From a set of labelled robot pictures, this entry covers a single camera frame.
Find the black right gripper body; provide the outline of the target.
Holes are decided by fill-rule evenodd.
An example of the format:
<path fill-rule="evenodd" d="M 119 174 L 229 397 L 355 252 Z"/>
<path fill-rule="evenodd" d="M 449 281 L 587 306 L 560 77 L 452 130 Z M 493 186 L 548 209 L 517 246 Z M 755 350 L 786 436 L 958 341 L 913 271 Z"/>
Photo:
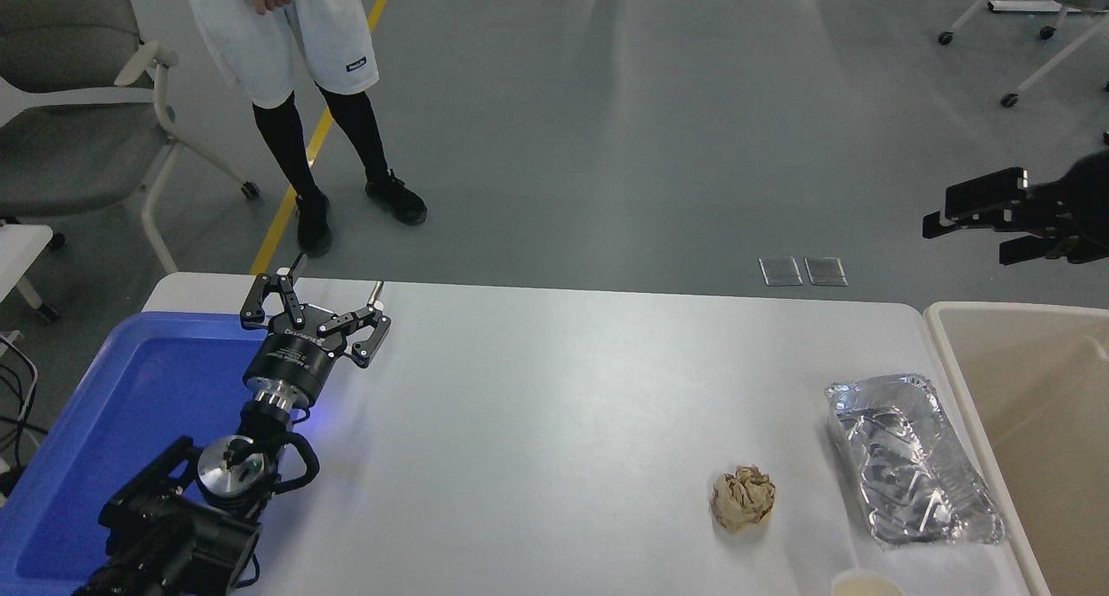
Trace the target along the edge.
<path fill-rule="evenodd" d="M 1048 260 L 1086 263 L 1108 256 L 1108 151 L 1086 155 L 1059 180 L 1036 186 L 1062 223 L 1051 236 Z"/>

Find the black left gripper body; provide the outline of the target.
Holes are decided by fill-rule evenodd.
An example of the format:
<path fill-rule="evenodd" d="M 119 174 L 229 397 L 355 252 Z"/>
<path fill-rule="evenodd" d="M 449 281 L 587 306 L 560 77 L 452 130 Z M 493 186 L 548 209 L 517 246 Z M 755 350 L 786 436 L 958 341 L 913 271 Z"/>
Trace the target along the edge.
<path fill-rule="evenodd" d="M 304 324 L 297 327 L 289 312 L 269 319 L 267 335 L 247 366 L 243 383 L 260 378 L 281 380 L 301 392 L 301 402 L 313 404 L 321 397 L 334 364 L 340 358 L 346 337 L 340 333 L 321 337 L 321 324 L 336 316 L 332 309 L 305 305 Z"/>

